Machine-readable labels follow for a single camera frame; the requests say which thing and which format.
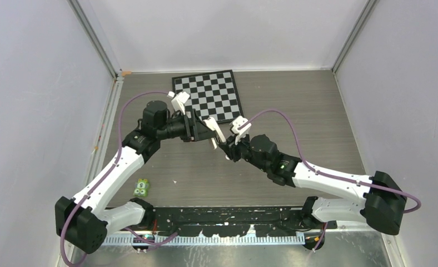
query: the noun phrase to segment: table surface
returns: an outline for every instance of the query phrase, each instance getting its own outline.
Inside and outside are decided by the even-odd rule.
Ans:
[[[116,118],[131,97],[147,91],[172,90],[172,77],[188,73],[132,74],[125,78]],[[302,153],[314,164],[354,174],[363,174],[355,139],[331,71],[235,72],[238,94],[246,118],[266,108],[277,108],[294,123]],[[123,135],[137,126],[150,100],[169,99],[162,95],[139,98],[126,110]],[[109,137],[104,164],[117,150],[117,122]],[[221,125],[226,137],[228,125]],[[251,137],[266,134],[278,149],[298,156],[291,130],[278,114],[258,118]],[[116,193],[110,206],[120,206],[133,197],[138,179],[149,179],[146,201],[154,206],[262,206],[302,205],[308,196],[332,197],[310,189],[283,187],[246,162],[231,162],[213,150],[208,141],[183,143],[165,140],[143,168],[133,174]]]

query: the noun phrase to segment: green toy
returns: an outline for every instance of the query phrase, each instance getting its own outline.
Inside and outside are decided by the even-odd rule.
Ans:
[[[134,190],[134,196],[146,197],[150,184],[147,179],[139,179],[136,183],[136,189]]]

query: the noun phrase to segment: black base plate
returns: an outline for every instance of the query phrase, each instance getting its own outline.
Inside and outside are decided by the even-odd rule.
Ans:
[[[250,225],[254,225],[257,237],[294,236],[297,231],[308,231],[301,223],[301,207],[298,206],[255,206],[255,207],[156,207],[156,230],[161,236],[177,232],[179,236],[206,237],[219,234],[220,237],[244,236]],[[153,230],[132,226],[132,230]],[[328,229],[336,229],[335,221]]]

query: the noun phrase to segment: brushed metal surface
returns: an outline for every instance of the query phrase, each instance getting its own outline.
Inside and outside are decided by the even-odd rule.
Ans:
[[[327,233],[322,249],[307,260],[308,256],[309,250],[301,245],[165,246],[140,254],[119,246],[101,247],[84,266],[391,266],[381,234],[375,231]]]
[[[131,97],[152,90],[169,91],[171,77],[180,75],[183,73],[126,76],[116,117]],[[331,71],[235,72],[234,75],[246,117],[266,108],[278,108],[295,124],[309,161],[339,171],[364,173]],[[136,127],[150,100],[169,102],[161,95],[133,102],[123,118],[123,136]],[[230,134],[228,125],[221,128],[226,136]],[[116,152],[116,129],[117,121],[104,164]],[[291,130],[278,114],[268,113],[258,118],[250,134],[266,134],[279,150],[298,156]],[[331,197],[310,189],[273,184],[263,172],[246,162],[227,161],[224,153],[212,150],[208,141],[163,141],[160,150],[121,187],[110,206],[123,205],[132,198],[139,178],[149,179],[151,188],[145,199],[154,206],[302,205],[308,196]]]

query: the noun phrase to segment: checkerboard square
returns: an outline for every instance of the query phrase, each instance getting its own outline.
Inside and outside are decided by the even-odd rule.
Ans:
[[[231,122],[243,116],[232,71],[219,71],[174,77],[175,93],[187,92],[187,109],[194,109],[201,120],[213,117],[218,123]]]

